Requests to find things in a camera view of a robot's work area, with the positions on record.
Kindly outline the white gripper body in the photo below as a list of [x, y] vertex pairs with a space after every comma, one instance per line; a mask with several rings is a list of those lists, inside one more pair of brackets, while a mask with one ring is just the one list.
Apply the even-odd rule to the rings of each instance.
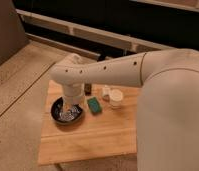
[[62, 86], [63, 99], [69, 106], [81, 104], [84, 100], [84, 86], [72, 84]]

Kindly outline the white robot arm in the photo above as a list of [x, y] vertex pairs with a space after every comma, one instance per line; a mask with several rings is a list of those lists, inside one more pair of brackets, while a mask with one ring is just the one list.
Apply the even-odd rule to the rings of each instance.
[[51, 77], [70, 104], [80, 102], [84, 83], [139, 87], [138, 171], [199, 171], [199, 51], [149, 51], [91, 64], [70, 54]]

